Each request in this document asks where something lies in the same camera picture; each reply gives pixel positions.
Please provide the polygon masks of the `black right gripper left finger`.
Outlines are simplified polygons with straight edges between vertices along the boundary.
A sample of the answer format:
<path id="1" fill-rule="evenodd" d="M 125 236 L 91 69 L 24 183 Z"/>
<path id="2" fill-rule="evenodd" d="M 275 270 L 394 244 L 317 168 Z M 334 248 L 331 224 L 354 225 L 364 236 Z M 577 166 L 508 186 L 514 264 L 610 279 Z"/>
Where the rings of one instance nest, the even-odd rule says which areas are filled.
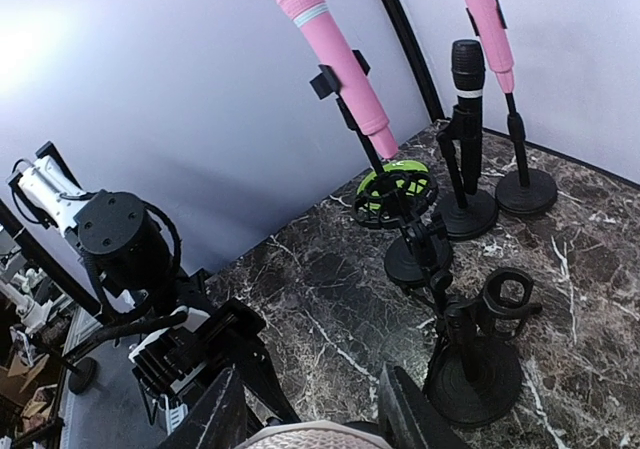
<path id="1" fill-rule="evenodd" d="M 247 439 L 247 420 L 242 381 L 235 367 L 226 367 L 157 448 L 236 448 Z"/>

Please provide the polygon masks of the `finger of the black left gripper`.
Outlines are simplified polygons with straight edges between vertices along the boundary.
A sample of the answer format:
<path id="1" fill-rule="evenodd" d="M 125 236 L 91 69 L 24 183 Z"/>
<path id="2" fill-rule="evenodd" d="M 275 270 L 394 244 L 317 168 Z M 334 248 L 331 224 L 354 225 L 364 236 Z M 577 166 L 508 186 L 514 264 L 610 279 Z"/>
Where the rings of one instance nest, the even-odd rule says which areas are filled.
<path id="1" fill-rule="evenodd" d="M 273 364 L 269 360 L 239 365 L 245 387 L 284 423 L 299 423 L 300 417 L 284 394 Z"/>

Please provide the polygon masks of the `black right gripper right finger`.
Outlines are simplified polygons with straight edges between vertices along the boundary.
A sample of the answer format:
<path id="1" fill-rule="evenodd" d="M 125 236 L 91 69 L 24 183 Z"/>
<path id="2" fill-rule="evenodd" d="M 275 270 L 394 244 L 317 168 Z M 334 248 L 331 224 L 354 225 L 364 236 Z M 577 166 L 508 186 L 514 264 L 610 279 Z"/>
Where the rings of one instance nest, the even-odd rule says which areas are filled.
<path id="1" fill-rule="evenodd" d="M 393 448 L 467 449 L 400 366 L 382 368 L 378 389 L 378 427 Z"/>

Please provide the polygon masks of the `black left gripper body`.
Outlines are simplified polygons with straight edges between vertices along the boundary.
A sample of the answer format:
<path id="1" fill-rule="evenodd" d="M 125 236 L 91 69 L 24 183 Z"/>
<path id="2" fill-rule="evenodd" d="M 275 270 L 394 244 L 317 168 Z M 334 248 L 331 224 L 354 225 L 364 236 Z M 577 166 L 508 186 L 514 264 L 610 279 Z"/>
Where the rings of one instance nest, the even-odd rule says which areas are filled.
<path id="1" fill-rule="evenodd" d="M 130 353 L 143 391 L 171 404 L 193 404 L 226 367 L 261 401 L 268 394 L 268 351 L 260 339 L 266 322 L 232 298 L 213 312 L 175 311 L 184 321 L 147 336 Z"/>

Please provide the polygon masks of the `round-base mic stand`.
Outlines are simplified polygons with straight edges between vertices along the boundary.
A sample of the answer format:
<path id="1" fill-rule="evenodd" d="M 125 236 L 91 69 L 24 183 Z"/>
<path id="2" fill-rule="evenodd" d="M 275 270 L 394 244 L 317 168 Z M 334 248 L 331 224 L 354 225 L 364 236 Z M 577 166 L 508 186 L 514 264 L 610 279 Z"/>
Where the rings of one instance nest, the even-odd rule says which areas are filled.
<path id="1" fill-rule="evenodd" d="M 547 172 L 532 169 L 526 153 L 526 133 L 512 93 L 505 95 L 507 127 L 513 144 L 517 169 L 497 183 L 495 198 L 501 210 L 516 216 L 538 216 L 549 211 L 557 201 L 558 188 Z"/>
<path id="2" fill-rule="evenodd" d="M 542 311 L 534 279 L 500 267 L 473 298 L 435 291 L 437 340 L 422 392 L 449 424 L 476 429 L 506 416 L 519 399 L 522 369 L 509 344 Z"/>

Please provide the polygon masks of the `tall beige microphone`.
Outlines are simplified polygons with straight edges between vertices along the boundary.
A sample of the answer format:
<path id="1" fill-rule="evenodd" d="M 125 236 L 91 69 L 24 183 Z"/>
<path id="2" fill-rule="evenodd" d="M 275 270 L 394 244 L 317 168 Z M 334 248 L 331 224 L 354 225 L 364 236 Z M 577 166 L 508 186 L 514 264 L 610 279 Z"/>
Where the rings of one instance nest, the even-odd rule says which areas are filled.
<path id="1" fill-rule="evenodd" d="M 391 449 L 382 437 L 327 420 L 268 426 L 238 448 Z"/>

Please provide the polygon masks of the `black clip mic stand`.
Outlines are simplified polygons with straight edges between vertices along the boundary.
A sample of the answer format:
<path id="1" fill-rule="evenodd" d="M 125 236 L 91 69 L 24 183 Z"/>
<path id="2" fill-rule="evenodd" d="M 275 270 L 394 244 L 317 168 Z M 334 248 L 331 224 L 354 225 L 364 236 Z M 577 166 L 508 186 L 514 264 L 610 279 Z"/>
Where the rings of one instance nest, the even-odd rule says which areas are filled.
<path id="1" fill-rule="evenodd" d="M 435 177 L 428 170 L 408 168 L 404 161 L 387 170 L 344 101 L 335 71 L 325 64 L 319 69 L 311 86 L 321 99 L 336 97 L 346 126 L 357 135 L 372 167 L 372 178 L 361 184 L 354 198 L 355 222 L 366 229 L 400 231 L 384 258 L 386 275 L 394 284 L 445 292 L 453 280 L 453 250 L 446 226 L 438 213 L 432 215 L 430 224 L 422 221 L 439 194 Z"/>

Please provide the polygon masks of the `black tripod mic stand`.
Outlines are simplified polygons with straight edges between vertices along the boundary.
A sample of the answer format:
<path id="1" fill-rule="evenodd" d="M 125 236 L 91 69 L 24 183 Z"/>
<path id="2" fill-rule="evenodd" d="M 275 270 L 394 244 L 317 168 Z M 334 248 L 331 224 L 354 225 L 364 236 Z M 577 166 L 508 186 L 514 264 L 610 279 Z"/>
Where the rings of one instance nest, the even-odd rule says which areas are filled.
<path id="1" fill-rule="evenodd" d="M 387 250 L 384 259 L 386 275 L 433 310 L 439 337 L 433 363 L 458 356 L 467 378 L 473 380 L 479 371 L 473 303 L 450 291 L 453 249 L 441 214 L 433 213 L 428 224 L 422 220 L 438 194 L 427 171 L 375 171 L 356 192 L 353 217 L 367 229 L 400 231 L 401 241 Z"/>

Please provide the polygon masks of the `pink microphone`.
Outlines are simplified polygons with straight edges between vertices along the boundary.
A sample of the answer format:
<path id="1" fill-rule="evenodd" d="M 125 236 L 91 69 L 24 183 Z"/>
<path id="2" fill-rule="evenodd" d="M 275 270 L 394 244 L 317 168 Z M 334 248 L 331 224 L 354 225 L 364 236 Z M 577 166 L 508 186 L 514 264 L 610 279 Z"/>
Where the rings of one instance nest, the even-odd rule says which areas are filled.
<path id="1" fill-rule="evenodd" d="M 331 67 L 361 132 L 385 159 L 398 152 L 389 118 L 325 0 L 276 0 L 301 30 L 321 64 Z"/>
<path id="2" fill-rule="evenodd" d="M 480 38 L 491 71 L 505 94 L 515 88 L 514 58 L 506 22 L 498 0 L 464 0 L 476 35 Z"/>

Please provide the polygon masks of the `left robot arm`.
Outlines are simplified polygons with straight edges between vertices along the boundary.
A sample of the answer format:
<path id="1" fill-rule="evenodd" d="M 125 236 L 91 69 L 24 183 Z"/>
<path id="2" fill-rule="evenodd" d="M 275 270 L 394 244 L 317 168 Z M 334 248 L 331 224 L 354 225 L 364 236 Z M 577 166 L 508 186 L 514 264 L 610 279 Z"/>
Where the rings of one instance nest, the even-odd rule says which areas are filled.
<path id="1" fill-rule="evenodd" d="M 143 394 L 167 407 L 203 392 L 227 367 L 276 418 L 300 418 L 260 339 L 264 319 L 231 298 L 215 306 L 200 276 L 181 268 L 181 239 L 156 206 L 128 192 L 71 197 L 72 233 L 108 325 L 92 341 L 141 336 L 129 355 Z"/>

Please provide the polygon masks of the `black stand with textured grip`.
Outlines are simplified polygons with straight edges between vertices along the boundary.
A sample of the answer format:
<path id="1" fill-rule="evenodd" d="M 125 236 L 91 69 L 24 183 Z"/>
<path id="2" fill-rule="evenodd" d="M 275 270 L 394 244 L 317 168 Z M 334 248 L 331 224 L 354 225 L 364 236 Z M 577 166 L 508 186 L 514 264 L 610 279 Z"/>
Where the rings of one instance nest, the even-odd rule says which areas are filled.
<path id="1" fill-rule="evenodd" d="M 489 232 L 497 223 L 495 196 L 479 188 L 483 152 L 483 90 L 485 64 L 479 41 L 456 40 L 451 72 L 457 94 L 450 120 L 436 141 L 445 160 L 453 191 L 436 206 L 452 241 L 467 241 Z"/>

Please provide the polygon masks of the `green round plate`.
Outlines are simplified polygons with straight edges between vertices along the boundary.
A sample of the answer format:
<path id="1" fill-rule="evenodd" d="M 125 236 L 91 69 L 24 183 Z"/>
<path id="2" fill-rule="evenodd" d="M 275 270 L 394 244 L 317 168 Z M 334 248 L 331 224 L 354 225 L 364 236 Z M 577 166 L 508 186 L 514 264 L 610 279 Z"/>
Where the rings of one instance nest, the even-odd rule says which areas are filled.
<path id="1" fill-rule="evenodd" d="M 437 197 L 437 183 L 424 163 L 400 160 L 382 168 L 382 174 L 367 174 L 356 190 L 353 211 L 358 217 L 391 219 L 391 205 L 398 196 L 405 197 L 409 206 L 418 211 L 429 207 Z"/>

